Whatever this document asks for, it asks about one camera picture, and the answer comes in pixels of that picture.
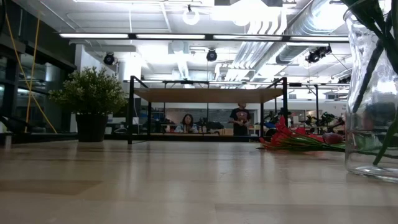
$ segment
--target woman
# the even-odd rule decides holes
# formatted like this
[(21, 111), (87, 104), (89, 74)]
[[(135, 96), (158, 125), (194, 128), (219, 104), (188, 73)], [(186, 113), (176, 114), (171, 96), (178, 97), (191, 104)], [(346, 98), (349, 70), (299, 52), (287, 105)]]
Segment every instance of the woman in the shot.
[(198, 128), (193, 123), (193, 117), (190, 114), (186, 114), (184, 118), (182, 118), (182, 122), (174, 131), (175, 133), (197, 133)]

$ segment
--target man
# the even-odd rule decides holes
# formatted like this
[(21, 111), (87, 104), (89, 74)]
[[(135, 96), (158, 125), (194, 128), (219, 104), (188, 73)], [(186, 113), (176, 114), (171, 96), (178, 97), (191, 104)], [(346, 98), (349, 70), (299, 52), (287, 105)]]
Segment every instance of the man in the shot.
[(249, 121), (251, 119), (249, 110), (246, 110), (245, 103), (238, 103), (239, 108), (231, 112), (229, 123), (234, 124), (234, 136), (247, 136)]

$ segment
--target person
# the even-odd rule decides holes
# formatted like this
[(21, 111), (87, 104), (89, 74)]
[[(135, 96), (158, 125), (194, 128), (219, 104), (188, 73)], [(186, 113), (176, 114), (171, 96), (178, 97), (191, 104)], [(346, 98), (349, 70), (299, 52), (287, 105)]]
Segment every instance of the person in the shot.
[(190, 114), (186, 114), (182, 118), (182, 122), (180, 125), (175, 128), (175, 133), (197, 133), (198, 128), (196, 124), (193, 123), (193, 117)]
[(233, 109), (229, 116), (229, 123), (234, 124), (234, 136), (247, 136), (251, 119), (245, 103), (238, 103), (239, 108)]

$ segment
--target wooden shelf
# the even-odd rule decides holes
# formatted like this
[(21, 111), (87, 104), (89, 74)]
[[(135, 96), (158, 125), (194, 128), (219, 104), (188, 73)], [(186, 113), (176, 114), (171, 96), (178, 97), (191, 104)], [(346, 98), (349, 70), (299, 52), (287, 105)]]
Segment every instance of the wooden shelf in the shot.
[(156, 89), (138, 88), (134, 93), (148, 102), (166, 103), (265, 103), (283, 94), (281, 89)]

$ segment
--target green leaves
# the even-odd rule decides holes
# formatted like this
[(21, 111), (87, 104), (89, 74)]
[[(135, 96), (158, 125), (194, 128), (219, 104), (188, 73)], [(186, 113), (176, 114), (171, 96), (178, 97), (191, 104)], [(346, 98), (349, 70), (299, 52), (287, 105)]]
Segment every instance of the green leaves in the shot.
[(107, 75), (106, 69), (84, 68), (69, 75), (63, 90), (50, 92), (50, 99), (60, 106), (81, 114), (110, 114), (127, 101), (116, 75)]

